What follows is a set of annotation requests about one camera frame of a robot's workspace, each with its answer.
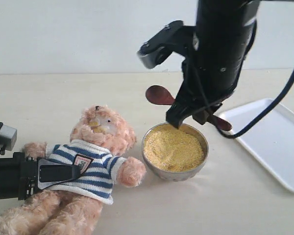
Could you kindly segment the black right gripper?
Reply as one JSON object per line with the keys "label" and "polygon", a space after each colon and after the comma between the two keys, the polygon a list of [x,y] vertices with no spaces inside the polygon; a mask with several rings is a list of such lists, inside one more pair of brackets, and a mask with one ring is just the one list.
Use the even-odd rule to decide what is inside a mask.
{"label": "black right gripper", "polygon": [[[254,35],[254,24],[232,29],[196,28],[182,63],[183,83],[166,111],[166,122],[179,129],[192,115],[201,125],[214,124],[212,117],[222,125],[223,120],[214,113],[233,94]],[[199,111],[207,106],[212,115]]]}

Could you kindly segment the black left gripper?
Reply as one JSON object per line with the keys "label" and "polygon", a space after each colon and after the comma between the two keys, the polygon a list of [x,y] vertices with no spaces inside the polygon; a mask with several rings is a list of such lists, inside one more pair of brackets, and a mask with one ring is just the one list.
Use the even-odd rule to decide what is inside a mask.
{"label": "black left gripper", "polygon": [[26,158],[23,152],[14,152],[11,158],[0,158],[0,199],[25,200],[35,194],[37,188],[48,188],[79,178],[79,166],[73,164],[38,158],[38,168],[35,166],[36,163]]}

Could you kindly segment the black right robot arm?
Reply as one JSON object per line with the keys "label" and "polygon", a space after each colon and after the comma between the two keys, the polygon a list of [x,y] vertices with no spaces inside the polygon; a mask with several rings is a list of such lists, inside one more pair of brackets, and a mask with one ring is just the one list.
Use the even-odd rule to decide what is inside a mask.
{"label": "black right robot arm", "polygon": [[222,103],[236,89],[256,23],[258,0],[200,0],[193,41],[183,62],[183,82],[166,122],[184,119]]}

